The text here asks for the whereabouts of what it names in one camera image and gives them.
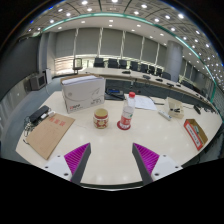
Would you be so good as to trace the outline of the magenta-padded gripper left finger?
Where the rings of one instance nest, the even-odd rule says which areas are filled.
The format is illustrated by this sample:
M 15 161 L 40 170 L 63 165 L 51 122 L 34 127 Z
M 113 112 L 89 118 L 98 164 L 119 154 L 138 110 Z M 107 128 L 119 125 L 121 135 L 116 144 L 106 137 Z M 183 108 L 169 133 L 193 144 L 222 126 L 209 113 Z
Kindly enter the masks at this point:
M 90 154 L 91 144 L 87 143 L 65 155 L 55 156 L 44 165 L 43 169 L 79 185 Z

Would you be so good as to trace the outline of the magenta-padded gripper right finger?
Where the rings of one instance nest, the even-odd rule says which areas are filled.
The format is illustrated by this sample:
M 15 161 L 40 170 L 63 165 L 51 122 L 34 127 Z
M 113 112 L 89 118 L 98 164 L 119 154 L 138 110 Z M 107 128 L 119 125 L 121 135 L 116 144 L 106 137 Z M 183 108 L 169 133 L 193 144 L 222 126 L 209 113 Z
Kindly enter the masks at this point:
M 134 143 L 132 154 L 136 160 L 143 185 L 147 185 L 182 169 L 166 154 L 159 155 L 154 151 Z

